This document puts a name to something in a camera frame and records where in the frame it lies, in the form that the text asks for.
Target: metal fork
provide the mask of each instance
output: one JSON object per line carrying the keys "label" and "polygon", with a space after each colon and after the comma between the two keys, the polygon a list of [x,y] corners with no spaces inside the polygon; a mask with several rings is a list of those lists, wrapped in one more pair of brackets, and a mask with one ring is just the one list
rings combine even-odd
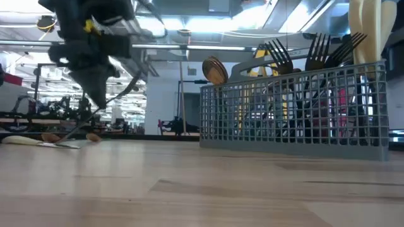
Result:
{"label": "metal fork", "polygon": [[282,45],[282,43],[279,41],[279,39],[276,39],[278,41],[280,48],[276,44],[274,40],[272,40],[273,45],[271,42],[268,42],[268,44],[265,44],[265,48],[267,51],[271,54],[271,57],[273,58],[275,64],[276,64],[276,69],[279,74],[285,75],[293,72],[293,62],[285,49],[285,47]]}
{"label": "metal fork", "polygon": [[328,41],[325,46],[325,49],[324,49],[324,42],[326,40],[326,35],[324,34],[323,41],[321,42],[321,45],[320,45],[321,36],[322,36],[322,34],[320,33],[320,36],[317,39],[317,44],[316,44],[316,48],[314,49],[314,53],[313,53],[313,48],[314,48],[316,39],[314,39],[311,42],[309,53],[307,55],[307,60],[306,60],[306,67],[305,67],[306,71],[313,71],[313,70],[318,70],[318,69],[324,68],[324,63],[326,62],[326,58],[328,55],[328,49],[330,48],[331,36],[328,35]]}
{"label": "metal fork", "polygon": [[330,54],[324,64],[324,68],[338,67],[366,37],[367,35],[359,32],[353,34],[348,40],[334,50],[332,54]]}

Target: wooden tabletop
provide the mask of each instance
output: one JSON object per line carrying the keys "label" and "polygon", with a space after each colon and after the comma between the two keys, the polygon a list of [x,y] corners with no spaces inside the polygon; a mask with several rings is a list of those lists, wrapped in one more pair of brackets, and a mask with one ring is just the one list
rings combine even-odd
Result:
{"label": "wooden tabletop", "polygon": [[378,163],[189,142],[74,144],[83,148],[0,145],[0,226],[404,223],[404,153]]}

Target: cutlery basket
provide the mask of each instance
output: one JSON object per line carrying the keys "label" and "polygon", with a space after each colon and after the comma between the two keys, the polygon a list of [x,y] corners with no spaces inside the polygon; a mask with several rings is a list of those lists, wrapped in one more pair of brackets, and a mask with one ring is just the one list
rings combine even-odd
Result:
{"label": "cutlery basket", "polygon": [[201,88],[200,146],[388,160],[384,62]]}

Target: red object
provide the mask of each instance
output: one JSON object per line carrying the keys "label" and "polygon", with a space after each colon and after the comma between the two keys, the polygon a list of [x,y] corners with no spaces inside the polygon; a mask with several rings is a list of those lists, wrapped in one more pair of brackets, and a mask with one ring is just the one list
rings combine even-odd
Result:
{"label": "red object", "polygon": [[5,73],[4,74],[4,82],[21,86],[23,84],[23,78],[21,78],[19,76],[14,76],[14,75]]}

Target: gray dishwasher basket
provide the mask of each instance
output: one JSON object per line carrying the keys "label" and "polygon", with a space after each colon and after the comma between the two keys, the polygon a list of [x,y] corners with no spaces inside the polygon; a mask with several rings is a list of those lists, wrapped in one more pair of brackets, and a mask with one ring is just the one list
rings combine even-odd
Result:
{"label": "gray dishwasher basket", "polygon": [[386,161],[386,100],[384,62],[204,86],[200,146]]}

